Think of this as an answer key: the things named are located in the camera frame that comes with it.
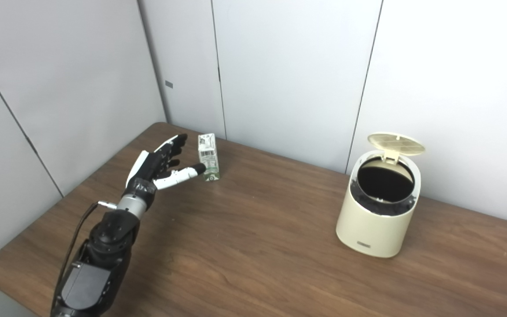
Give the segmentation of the white and black left hand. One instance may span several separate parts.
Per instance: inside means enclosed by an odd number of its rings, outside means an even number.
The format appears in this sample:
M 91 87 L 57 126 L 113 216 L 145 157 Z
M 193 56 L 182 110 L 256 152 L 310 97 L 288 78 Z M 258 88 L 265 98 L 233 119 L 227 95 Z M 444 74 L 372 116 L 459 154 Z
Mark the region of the white and black left hand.
M 125 189 L 129 189 L 129 185 L 137 179 L 142 179 L 145 184 L 155 185 L 156 189 L 166 189 L 203 174 L 206 171 L 203 163 L 179 170 L 173 169 L 180 164 L 174 157 L 182 153 L 187 137 L 187 134 L 175 135 L 163 142 L 154 152 L 141 151 L 129 172 Z

